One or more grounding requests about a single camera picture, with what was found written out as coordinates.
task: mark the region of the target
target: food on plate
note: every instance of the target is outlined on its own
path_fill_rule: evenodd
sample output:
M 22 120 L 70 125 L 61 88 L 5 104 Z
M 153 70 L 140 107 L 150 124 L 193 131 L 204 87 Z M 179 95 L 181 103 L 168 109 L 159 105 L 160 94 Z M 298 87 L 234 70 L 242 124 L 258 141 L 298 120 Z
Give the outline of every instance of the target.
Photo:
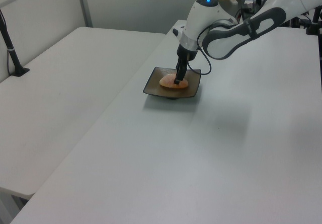
M 188 81 L 186 79 L 183 79 L 183 81 L 180 81 L 180 83 L 174 84 L 176 78 L 176 74 L 167 74 L 160 80 L 160 85 L 167 88 L 173 88 L 173 89 L 184 89 L 188 87 Z

